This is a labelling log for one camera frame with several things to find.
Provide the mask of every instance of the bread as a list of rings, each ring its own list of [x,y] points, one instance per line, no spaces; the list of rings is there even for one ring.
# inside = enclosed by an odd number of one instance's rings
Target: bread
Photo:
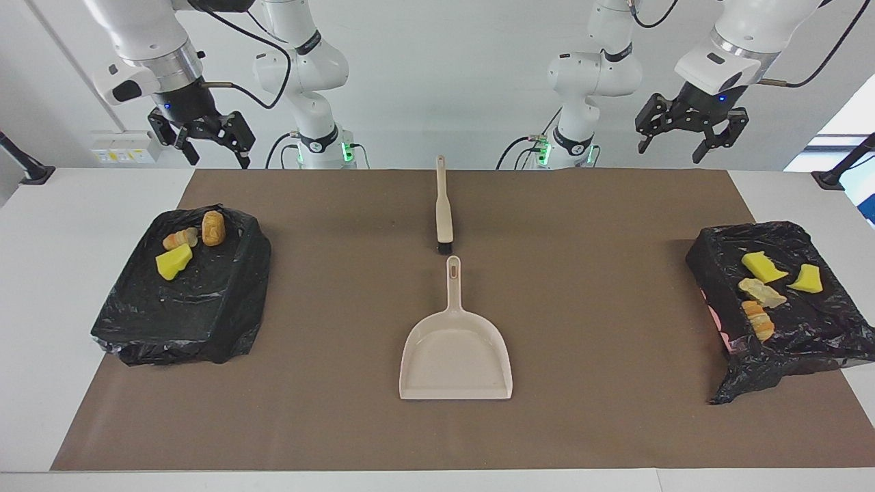
[[[200,234],[207,246],[222,244],[225,241],[225,216],[215,210],[205,213]]]
[[[759,341],[766,341],[774,335],[774,323],[768,317],[763,306],[754,300],[746,300],[741,303],[741,307],[745,310],[747,318],[751,321],[754,333],[757,334]]]
[[[738,288],[744,291],[751,299],[768,308],[775,308],[787,302],[787,298],[780,295],[772,287],[763,284],[757,278],[745,278],[738,282]]]
[[[161,244],[164,246],[164,249],[168,251],[175,250],[183,244],[188,244],[190,248],[194,248],[198,245],[198,229],[187,228],[186,230],[174,232],[173,234],[168,235]]]

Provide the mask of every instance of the black trash bag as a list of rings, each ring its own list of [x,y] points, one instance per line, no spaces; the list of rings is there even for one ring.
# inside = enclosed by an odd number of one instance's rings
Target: black trash bag
[[[208,210],[225,217],[225,241],[209,247],[199,238],[185,270],[164,280],[155,264],[162,241],[185,228],[200,231]],[[262,323],[269,265],[270,241],[255,217],[221,205],[165,212],[134,248],[91,335],[129,366],[223,363],[248,354]]]
[[[753,278],[741,257],[757,251],[765,251],[779,270],[789,272],[769,284],[787,302],[766,309],[775,332],[764,342],[757,338],[741,307],[749,299],[738,287],[744,278]],[[823,292],[788,288],[803,264],[820,268]],[[784,376],[875,361],[875,331],[800,226],[768,222],[703,229],[689,250],[687,265],[714,315],[729,359],[712,404],[772,388]]]

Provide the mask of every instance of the beige dustpan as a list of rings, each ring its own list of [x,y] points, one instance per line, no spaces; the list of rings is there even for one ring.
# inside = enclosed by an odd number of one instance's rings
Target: beige dustpan
[[[506,400],[508,349],[489,320],[462,309],[462,263],[446,260],[447,308],[410,331],[398,388],[404,400]]]

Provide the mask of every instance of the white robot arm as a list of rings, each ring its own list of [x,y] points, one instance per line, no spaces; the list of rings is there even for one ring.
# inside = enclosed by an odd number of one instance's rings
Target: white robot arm
[[[710,36],[678,61],[685,83],[675,100],[651,96],[635,120],[644,153],[653,137],[671,130],[704,133],[693,153],[699,163],[708,151],[732,147],[750,121],[733,108],[748,86],[760,82],[790,44],[796,29],[823,0],[723,0],[724,12]],[[728,126],[715,134],[714,126]]]
[[[307,169],[355,167],[350,149],[352,134],[334,121],[331,105],[320,90],[347,83],[347,59],[322,38],[310,13],[308,0],[261,0],[267,28],[294,46],[291,76],[283,96],[291,103],[301,141],[298,152]],[[279,52],[255,58],[255,76],[264,90],[277,94],[285,73],[285,57]]]
[[[158,140],[180,149],[195,165],[199,156],[189,139],[212,140],[232,151],[244,169],[256,138],[237,111],[222,115],[202,77],[200,59],[175,11],[208,8],[245,12],[254,0],[84,0],[92,17],[112,40],[118,60],[94,76],[98,92],[110,104],[151,95],[148,115]]]
[[[600,53],[563,53],[550,64],[550,82],[562,96],[559,123],[549,134],[549,169],[575,167],[586,159],[599,122],[593,95],[630,95],[641,85],[641,63],[632,53],[634,23],[627,0],[596,0],[587,29]]]

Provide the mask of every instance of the white table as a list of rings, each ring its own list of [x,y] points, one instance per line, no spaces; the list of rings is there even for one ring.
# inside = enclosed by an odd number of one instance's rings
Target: white table
[[[191,170],[59,169],[0,208],[0,490],[873,490],[875,468],[490,472],[48,473],[103,356],[94,322],[152,219],[173,209]],[[811,235],[875,320],[875,230],[843,193],[807,174],[731,172],[757,221]],[[875,422],[875,364],[844,371]]]

